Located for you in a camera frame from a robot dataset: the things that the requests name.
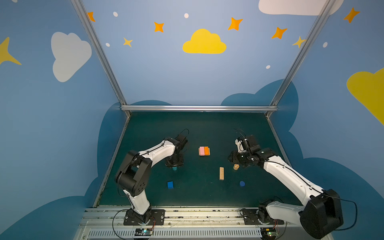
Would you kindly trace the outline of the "natural wood cylinder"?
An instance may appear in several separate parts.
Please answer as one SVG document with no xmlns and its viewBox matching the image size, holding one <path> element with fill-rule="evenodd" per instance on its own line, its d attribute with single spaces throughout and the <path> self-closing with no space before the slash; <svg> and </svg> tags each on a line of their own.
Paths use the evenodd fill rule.
<svg viewBox="0 0 384 240">
<path fill-rule="evenodd" d="M 235 171 L 237 171 L 237 170 L 239 169 L 239 167 L 240 167 L 240 165 L 238 165 L 238 164 L 234 164 L 233 169 L 234 169 Z"/>
</svg>

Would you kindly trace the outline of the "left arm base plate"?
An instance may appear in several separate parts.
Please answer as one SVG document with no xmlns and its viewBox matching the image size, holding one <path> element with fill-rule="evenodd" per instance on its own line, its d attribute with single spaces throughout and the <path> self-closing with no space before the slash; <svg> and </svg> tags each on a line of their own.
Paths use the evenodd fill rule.
<svg viewBox="0 0 384 240">
<path fill-rule="evenodd" d="M 144 215 L 139 215 L 133 209 L 126 211 L 124 226 L 162 226 L 165 220 L 165 210 L 148 209 Z"/>
</svg>

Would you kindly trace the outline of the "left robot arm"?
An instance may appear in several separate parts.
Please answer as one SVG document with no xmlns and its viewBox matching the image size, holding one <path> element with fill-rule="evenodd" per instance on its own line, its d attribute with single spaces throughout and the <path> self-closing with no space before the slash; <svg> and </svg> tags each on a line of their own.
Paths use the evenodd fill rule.
<svg viewBox="0 0 384 240">
<path fill-rule="evenodd" d="M 130 151 L 126 154 L 115 175 L 115 182 L 128 197 L 131 208 L 127 210 L 128 224 L 147 224 L 152 217 L 152 206 L 147 199 L 152 167 L 162 160 L 168 168 L 176 170 L 184 165 L 183 148 L 187 137 L 165 138 L 158 145 L 144 151 Z"/>
</svg>

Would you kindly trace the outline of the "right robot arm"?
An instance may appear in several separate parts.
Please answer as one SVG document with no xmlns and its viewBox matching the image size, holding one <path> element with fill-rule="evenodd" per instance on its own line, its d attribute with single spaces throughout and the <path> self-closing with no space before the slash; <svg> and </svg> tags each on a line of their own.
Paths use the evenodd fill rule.
<svg viewBox="0 0 384 240">
<path fill-rule="evenodd" d="M 301 202 L 301 205 L 268 200 L 259 205 L 256 215 L 262 225 L 281 220 L 303 227 L 313 238 L 322 239 L 344 223 L 340 196 L 333 190 L 324 190 L 290 167 L 270 148 L 262 149 L 253 135 L 238 137 L 236 150 L 229 160 L 242 167 L 258 166 L 265 170 Z"/>
</svg>

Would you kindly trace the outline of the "orange wood block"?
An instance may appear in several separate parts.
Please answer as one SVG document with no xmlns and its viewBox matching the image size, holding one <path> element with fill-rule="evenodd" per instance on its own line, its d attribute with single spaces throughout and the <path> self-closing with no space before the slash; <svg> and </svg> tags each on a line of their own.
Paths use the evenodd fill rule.
<svg viewBox="0 0 384 240">
<path fill-rule="evenodd" d="M 210 148 L 204 147 L 204 152 L 205 152 L 205 156 L 209 156 L 210 155 Z"/>
</svg>

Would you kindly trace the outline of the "natural wood block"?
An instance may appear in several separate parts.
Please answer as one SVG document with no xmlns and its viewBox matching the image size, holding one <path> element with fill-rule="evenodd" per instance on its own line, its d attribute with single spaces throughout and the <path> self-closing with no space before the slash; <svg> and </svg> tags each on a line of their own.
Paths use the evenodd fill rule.
<svg viewBox="0 0 384 240">
<path fill-rule="evenodd" d="M 225 179 L 225 169 L 224 167 L 219 168 L 219 180 L 223 181 Z"/>
<path fill-rule="evenodd" d="M 199 156 L 210 156 L 210 148 L 209 147 L 199 147 Z"/>
</svg>

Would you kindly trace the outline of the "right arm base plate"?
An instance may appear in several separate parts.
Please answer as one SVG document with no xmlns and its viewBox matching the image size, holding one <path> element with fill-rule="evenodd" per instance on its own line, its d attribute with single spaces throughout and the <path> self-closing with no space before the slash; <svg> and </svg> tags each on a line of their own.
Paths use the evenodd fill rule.
<svg viewBox="0 0 384 240">
<path fill-rule="evenodd" d="M 263 209 L 241 209 L 240 214 L 245 225 L 284 225 L 283 220 L 272 219 L 266 210 Z"/>
</svg>

